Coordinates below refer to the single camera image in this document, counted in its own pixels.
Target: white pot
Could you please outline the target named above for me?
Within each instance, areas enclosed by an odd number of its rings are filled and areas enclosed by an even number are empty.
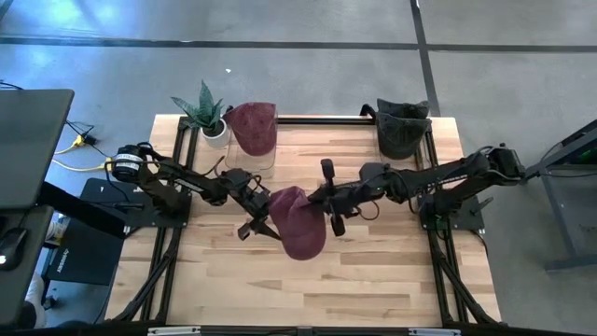
[[[201,135],[205,138],[207,145],[212,148],[223,148],[225,147],[228,142],[230,141],[230,129],[228,128],[228,124],[223,120],[220,119],[224,123],[224,131],[216,136],[207,136],[203,132],[203,128],[201,128]]]

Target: wooden tabletop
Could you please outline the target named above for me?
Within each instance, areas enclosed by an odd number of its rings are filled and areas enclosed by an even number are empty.
[[[156,116],[151,143],[163,155],[172,155],[179,117]],[[456,121],[432,120],[439,161],[461,158]],[[193,168],[205,172],[227,150],[211,149],[201,137],[199,141]],[[279,125],[273,172],[262,183],[272,191],[296,185],[309,193],[323,181],[319,165],[323,158],[334,161],[338,183],[357,180],[363,163],[380,160],[374,127]],[[414,160],[397,166],[415,169]],[[406,204],[381,200],[379,205],[381,213],[374,221],[345,220],[346,234],[341,237],[334,237],[328,226],[324,251],[315,259],[296,261],[269,237],[251,235],[240,241],[236,230],[247,214],[232,199],[213,207],[194,195],[178,252],[168,323],[439,326],[426,234]],[[367,216],[375,214],[372,204],[364,205],[363,211]],[[146,280],[155,235],[154,229],[142,229],[125,241],[106,318],[121,312]],[[499,320],[479,238],[455,231],[454,243],[463,281],[488,314]],[[456,316],[451,287],[448,290]]]

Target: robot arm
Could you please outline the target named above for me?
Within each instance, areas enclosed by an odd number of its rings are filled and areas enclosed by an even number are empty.
[[[204,201],[214,206],[224,204],[230,196],[253,218],[239,229],[242,240],[250,231],[280,240],[278,234],[265,225],[270,191],[261,186],[259,176],[235,168],[210,178],[207,175],[211,171],[204,175],[193,172],[171,158],[161,156],[147,143],[119,148],[113,164],[112,176],[118,181],[139,186],[164,216],[180,210],[181,193],[173,184],[179,185],[199,193]],[[149,164],[155,164],[158,171],[149,170]],[[171,183],[164,185],[161,180]],[[251,188],[249,184],[253,180],[257,185]]]
[[[265,224],[270,191],[261,186],[260,176],[235,168],[210,178],[161,156],[147,143],[121,147],[113,163],[112,175],[119,181],[139,186],[165,216],[176,213],[181,206],[181,193],[173,184],[179,185],[199,193],[204,201],[214,206],[224,204],[228,196],[238,203],[253,218],[238,230],[241,240],[251,231],[280,240],[279,235]],[[419,212],[446,216],[482,190],[493,185],[516,185],[524,176],[516,152],[505,147],[483,147],[466,158],[422,171],[397,170],[389,164],[369,162],[361,167],[359,181],[340,185],[333,182],[333,162],[325,159],[321,163],[326,183],[309,196],[309,201],[320,204],[323,211],[331,215],[336,236],[345,233],[343,217],[357,216],[361,203],[382,197],[403,203],[425,194]],[[158,171],[149,170],[149,164],[158,166]],[[164,185],[161,180],[171,183]],[[249,187],[252,180],[257,183],[254,188]],[[452,189],[437,189],[430,193],[437,186],[459,180],[464,181]]]
[[[516,152],[505,147],[483,147],[462,158],[422,171],[396,170],[389,164],[370,162],[359,172],[360,180],[335,186],[331,160],[322,160],[326,183],[309,196],[312,203],[320,203],[331,215],[332,228],[337,236],[345,232],[343,219],[357,216],[358,205],[376,201],[383,196],[396,203],[427,194],[419,211],[429,215],[446,216],[460,209],[462,202],[493,185],[516,185],[524,176]],[[436,190],[437,186],[464,180],[452,189]]]

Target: maroon cap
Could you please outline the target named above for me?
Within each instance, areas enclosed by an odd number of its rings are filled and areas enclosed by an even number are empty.
[[[275,104],[244,103],[226,112],[224,120],[245,153],[261,156],[275,147],[278,135]]]
[[[271,195],[270,216],[278,228],[288,257],[307,260],[326,244],[326,219],[322,209],[307,200],[305,190],[290,187]]]

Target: concrete floor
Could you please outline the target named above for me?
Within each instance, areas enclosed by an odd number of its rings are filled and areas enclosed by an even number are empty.
[[[416,43],[409,0],[15,1],[0,35],[134,39]],[[427,42],[594,45],[591,0],[420,0]],[[465,152],[500,142],[524,164],[597,113],[597,53],[431,52],[442,116],[456,117]],[[71,120],[97,125],[108,154],[146,140],[153,116],[178,113],[171,95],[191,99],[201,79],[225,104],[278,104],[279,113],[354,115],[363,103],[425,99],[416,50],[151,49],[0,45],[0,78],[25,88],[71,88]],[[70,145],[65,130],[59,147]],[[64,158],[94,166],[84,148]],[[52,166],[48,181],[78,194],[89,177]],[[565,257],[538,181],[492,188],[484,209],[490,263],[504,321],[517,327],[597,333],[597,267],[547,274]],[[83,289],[62,286],[61,309],[92,321]],[[79,291],[81,295],[69,293]],[[81,317],[80,312],[87,312]]]

